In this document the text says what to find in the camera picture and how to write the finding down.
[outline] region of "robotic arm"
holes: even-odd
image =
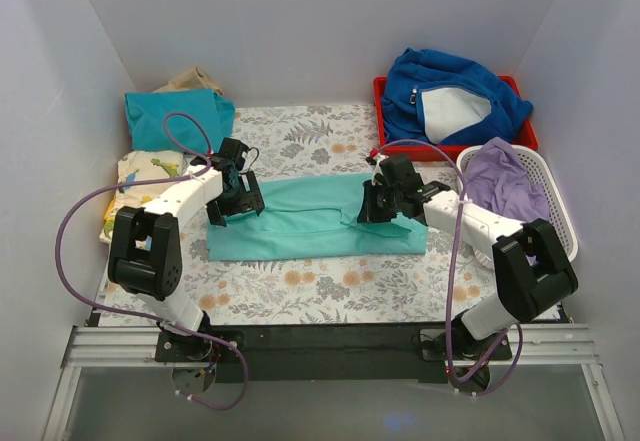
[[[220,151],[210,156],[212,169],[195,177],[204,164],[196,158],[186,173],[192,179],[174,184],[144,207],[121,208],[113,229],[109,279],[172,324],[206,331],[206,314],[180,286],[180,231],[203,205],[209,222],[221,226],[226,226],[223,216],[262,212],[264,201],[256,177],[253,171],[242,171],[248,151],[240,141],[225,138]],[[137,242],[148,238],[150,248],[140,248]],[[171,324],[162,328],[171,331]],[[179,331],[174,334],[184,337]]]
[[[376,168],[364,183],[360,223],[388,222],[401,212],[424,225],[455,231],[459,196],[437,181],[424,184],[407,155],[370,158]],[[514,323],[526,323],[578,289],[578,280],[553,226],[523,223],[467,202],[461,239],[495,265],[497,293],[453,320],[456,350],[474,346]],[[529,264],[527,256],[535,256]]]

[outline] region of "floral fabric surface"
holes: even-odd
[[[258,182],[320,174],[367,173],[377,145],[371,105],[246,108],[233,136],[260,149]],[[425,182],[454,186],[444,163],[416,164]],[[212,262],[204,209],[181,233],[182,286],[213,324],[300,324],[442,321],[452,236],[430,228],[425,255],[346,256],[269,262]],[[104,282],[107,305],[147,311],[119,286]],[[454,313],[495,292],[493,271],[468,245],[458,255]],[[557,309],[541,318],[558,319]],[[103,313],[100,326],[151,324]]]

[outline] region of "red tray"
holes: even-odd
[[[501,80],[507,83],[511,88],[516,92],[518,96],[520,96],[520,91],[518,91],[518,86],[516,85],[515,80],[511,76],[499,76]],[[384,87],[387,84],[386,76],[380,76],[373,80],[373,92],[375,95],[375,103],[376,103],[376,111],[378,112],[378,139],[380,141],[380,146],[386,144],[386,139],[384,136],[384,118],[382,116],[382,103],[380,98],[384,94]],[[538,149],[538,140],[536,139],[536,135],[533,132],[533,127],[531,126],[530,118],[524,120],[524,124],[520,129],[520,134],[515,139],[515,141],[511,144],[519,144],[521,146],[526,146],[527,148],[537,150]],[[438,146],[442,151],[444,151],[452,160],[458,159],[458,155],[467,149],[469,146]],[[371,151],[371,155],[373,156],[377,152],[377,149],[373,149]],[[385,154],[400,154],[406,153],[409,155],[412,161],[442,161],[442,156],[439,153],[436,153],[432,149],[427,148],[426,146],[391,146],[388,149],[384,150]]]

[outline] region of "white enclosure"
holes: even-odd
[[[65,345],[88,310],[59,285],[53,241],[130,146],[122,102],[193,65],[240,106],[370,101],[404,48],[516,77],[580,244],[567,303],[588,323],[627,436],[640,438],[635,179],[640,0],[2,0],[0,438],[43,432]],[[66,239],[93,295],[102,198]]]

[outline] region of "teal towel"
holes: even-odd
[[[260,183],[265,209],[209,226],[212,261],[269,261],[362,254],[421,254],[427,229],[398,215],[358,224],[362,183],[371,174],[312,176]]]
[[[125,113],[133,149],[142,151],[180,151],[164,133],[162,120],[171,111],[193,116],[204,127],[214,150],[222,138],[231,136],[236,109],[233,102],[212,89],[193,89],[168,93],[127,93]],[[178,141],[200,153],[207,151],[202,133],[181,116],[169,120],[169,129]]]

